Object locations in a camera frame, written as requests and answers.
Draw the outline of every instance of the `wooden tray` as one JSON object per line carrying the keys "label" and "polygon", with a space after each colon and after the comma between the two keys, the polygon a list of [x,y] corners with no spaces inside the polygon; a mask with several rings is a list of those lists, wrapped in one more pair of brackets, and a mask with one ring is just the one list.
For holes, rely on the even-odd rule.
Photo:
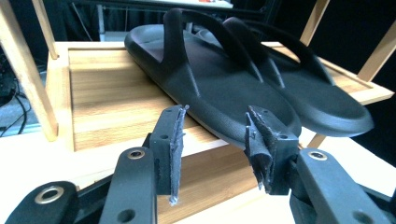
{"label": "wooden tray", "polygon": [[[274,44],[275,49],[292,54]],[[118,42],[56,43],[60,58],[49,59],[47,92],[59,124],[59,138],[71,150],[101,147],[151,132],[161,112],[174,105]],[[362,104],[393,94],[322,60],[336,84]],[[196,151],[226,143],[187,117],[186,144]]]}

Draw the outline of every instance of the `cable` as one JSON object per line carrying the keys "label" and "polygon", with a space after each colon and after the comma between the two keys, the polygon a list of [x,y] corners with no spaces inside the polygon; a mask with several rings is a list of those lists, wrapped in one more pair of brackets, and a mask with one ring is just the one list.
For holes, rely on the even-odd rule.
{"label": "cable", "polygon": [[76,5],[75,5],[74,3],[72,3],[72,7],[73,7],[73,9],[75,10],[75,12],[76,12],[76,14],[77,14],[77,17],[78,17],[78,19],[79,19],[79,22],[80,22],[81,25],[82,25],[82,28],[83,28],[84,31],[85,31],[85,34],[87,34],[88,38],[92,41],[92,38],[91,38],[91,36],[90,36],[90,33],[88,33],[88,30],[87,30],[87,28],[85,27],[84,22],[82,21],[81,17],[79,16],[79,13],[78,13],[78,11],[77,11]]}
{"label": "cable", "polygon": [[21,92],[20,85],[18,83],[17,83],[17,87],[18,87],[18,91],[14,92],[14,97],[15,97],[15,99],[17,99],[18,103],[20,104],[20,106],[23,110],[23,114],[21,114],[14,122],[12,122],[12,124],[10,124],[8,127],[6,127],[0,134],[0,137],[3,137],[3,135],[8,131],[8,129],[10,129],[12,126],[14,126],[23,117],[22,125],[20,127],[20,130],[18,131],[18,134],[21,134],[23,132],[23,129],[26,126],[27,113],[29,113],[32,110],[32,106],[30,105],[30,103],[29,103],[28,110],[26,110],[26,108],[24,107],[23,103],[21,102],[21,99],[18,96],[25,98],[25,99],[27,99],[27,97],[24,93]]}
{"label": "cable", "polygon": [[125,32],[126,32],[127,26],[128,26],[128,7],[125,8],[125,29],[124,29]]}
{"label": "cable", "polygon": [[26,121],[27,121],[27,111],[26,108],[24,107],[23,103],[21,102],[20,98],[18,97],[18,95],[15,95],[15,99],[17,99],[18,103],[20,103],[20,106],[23,110],[23,122],[22,125],[20,127],[20,130],[18,131],[18,134],[21,134],[23,132],[23,129],[26,125]]}

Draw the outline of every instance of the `flip-flop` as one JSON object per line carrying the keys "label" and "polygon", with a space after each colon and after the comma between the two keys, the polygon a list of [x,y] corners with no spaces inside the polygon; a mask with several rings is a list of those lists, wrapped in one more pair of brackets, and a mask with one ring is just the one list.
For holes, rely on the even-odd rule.
{"label": "flip-flop", "polygon": [[[303,126],[334,137],[350,137],[374,127],[368,110],[335,85],[318,57],[298,39],[256,21],[244,23],[230,18],[223,24],[244,46],[264,81],[294,107]],[[290,49],[300,62],[265,47],[252,30],[274,38]]]}
{"label": "flip-flop", "polygon": [[[222,48],[183,32],[183,22],[207,28]],[[279,92],[263,82],[245,49],[215,19],[174,8],[164,25],[134,28],[125,47],[137,64],[178,104],[217,137],[245,147],[246,112],[257,105],[274,113],[296,136],[301,122]]]}

